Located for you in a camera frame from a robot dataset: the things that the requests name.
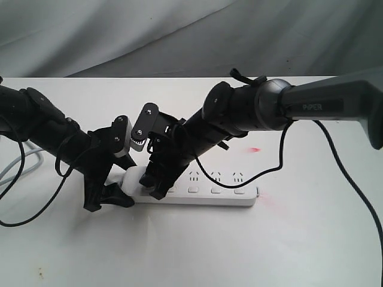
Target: gray cable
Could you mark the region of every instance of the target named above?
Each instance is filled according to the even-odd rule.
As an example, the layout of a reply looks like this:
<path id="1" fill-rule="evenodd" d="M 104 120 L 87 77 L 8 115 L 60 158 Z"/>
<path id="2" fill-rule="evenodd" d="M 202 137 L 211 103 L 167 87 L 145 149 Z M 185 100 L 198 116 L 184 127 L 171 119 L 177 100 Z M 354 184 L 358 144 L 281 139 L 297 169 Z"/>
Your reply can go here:
<path id="1" fill-rule="evenodd" d="M 35 154 L 38 158 L 38 162 L 35 165 L 31 166 L 30 168 L 24 170 L 22 173 L 22 176 L 27 175 L 28 173 L 31 173 L 34 170 L 37 170 L 37 168 L 39 168 L 40 165 L 42 165 L 42 163 L 44 162 L 44 157 L 40 153 L 41 151 L 43 151 L 42 148 L 36 148 L 35 145 L 31 142 L 25 142 L 25 144 L 31 149 L 30 151 L 27 151 L 25 153 L 25 156 L 27 157 L 31 154 Z M 20 160 L 21 160 L 21 157 L 16 158 L 2 172 L 0 172 L 0 179 L 2 179 L 12 169 L 12 167 L 14 167 Z M 14 177 L 15 176 L 11 176 L 7 179 L 4 179 L 3 181 L 0 181 L 0 186 L 7 184 L 8 182 L 12 181 L 14 179 Z"/>

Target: table surface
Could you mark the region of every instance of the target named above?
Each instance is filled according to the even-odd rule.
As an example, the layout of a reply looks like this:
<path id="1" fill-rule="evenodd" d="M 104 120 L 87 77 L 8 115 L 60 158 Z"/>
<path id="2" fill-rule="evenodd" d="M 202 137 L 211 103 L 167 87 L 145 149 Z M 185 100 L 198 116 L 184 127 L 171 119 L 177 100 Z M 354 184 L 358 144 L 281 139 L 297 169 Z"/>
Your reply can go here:
<path id="1" fill-rule="evenodd" d="M 286 77 L 303 84 L 321 77 Z M 120 114 L 135 121 L 147 102 L 187 118 L 220 78 L 6 78 L 11 88 L 34 87 L 83 130 L 109 126 Z M 325 122 L 339 155 L 380 217 L 383 152 L 359 123 Z M 250 133 L 202 156 L 206 167 L 278 163 L 280 132 Z M 260 152 L 248 153 L 249 147 Z M 19 155 L 0 140 L 0 169 Z M 54 158 L 21 179 L 0 202 L 3 221 L 30 217 L 60 182 Z M 146 165 L 145 152 L 133 152 Z M 27 166 L 36 159 L 29 157 Z M 2 286 L 379 286 L 378 233 L 367 208 L 339 171 L 320 129 L 295 123 L 284 168 L 258 180 L 251 208 L 139 204 L 130 209 L 82 208 L 83 179 L 74 172 L 51 207 L 34 222 L 0 228 Z"/>

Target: gray backdrop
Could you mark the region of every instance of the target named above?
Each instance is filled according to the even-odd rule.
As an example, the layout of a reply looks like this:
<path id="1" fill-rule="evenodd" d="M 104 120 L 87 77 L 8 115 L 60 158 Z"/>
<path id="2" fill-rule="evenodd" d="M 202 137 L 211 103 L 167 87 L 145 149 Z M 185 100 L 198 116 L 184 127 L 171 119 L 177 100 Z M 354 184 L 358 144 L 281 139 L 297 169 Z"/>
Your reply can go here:
<path id="1" fill-rule="evenodd" d="M 381 0 L 0 0 L 0 75 L 339 75 L 383 65 L 382 15 Z"/>

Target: power strip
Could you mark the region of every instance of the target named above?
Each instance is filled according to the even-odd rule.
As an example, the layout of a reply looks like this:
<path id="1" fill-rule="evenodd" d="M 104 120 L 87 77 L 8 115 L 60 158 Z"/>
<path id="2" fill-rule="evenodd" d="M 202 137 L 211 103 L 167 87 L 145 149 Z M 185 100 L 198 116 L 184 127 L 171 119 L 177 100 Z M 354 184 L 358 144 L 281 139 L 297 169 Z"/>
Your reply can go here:
<path id="1" fill-rule="evenodd" d="M 258 187 L 252 182 L 242 188 L 226 189 L 211 182 L 201 171 L 189 167 L 178 178 L 165 198 L 156 200 L 149 195 L 151 189 L 142 186 L 139 179 L 146 167 L 130 167 L 121 183 L 121 189 L 133 197 L 136 203 L 196 204 L 213 206 L 252 206 L 259 195 Z M 228 185 L 240 184 L 245 175 L 242 172 L 220 171 L 211 176 Z"/>

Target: robotic arm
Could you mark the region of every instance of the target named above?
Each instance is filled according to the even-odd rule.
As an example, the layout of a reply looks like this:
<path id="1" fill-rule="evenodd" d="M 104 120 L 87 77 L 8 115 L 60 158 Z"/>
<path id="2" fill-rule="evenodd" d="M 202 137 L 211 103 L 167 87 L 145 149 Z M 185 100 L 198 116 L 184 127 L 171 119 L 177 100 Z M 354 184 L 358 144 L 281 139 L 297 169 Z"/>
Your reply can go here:
<path id="1" fill-rule="evenodd" d="M 151 187 L 150 195 L 158 200 L 195 156 L 216 145 L 228 149 L 223 141 L 243 138 L 250 131 L 282 130 L 291 120 L 359 121 L 371 145 L 383 146 L 383 68 L 302 86 L 265 76 L 251 80 L 235 69 L 230 74 L 246 85 L 217 84 L 188 120 L 147 103 L 133 127 L 121 115 L 110 127 L 88 133 L 40 92 L 0 86 L 0 135 L 15 141 L 12 126 L 21 141 L 30 139 L 83 173 L 84 208 L 92 212 L 101 204 L 134 204 L 118 184 L 104 182 L 113 164 L 125 170 L 134 166 L 129 148 L 142 151 L 146 141 L 151 156 L 140 183 Z"/>

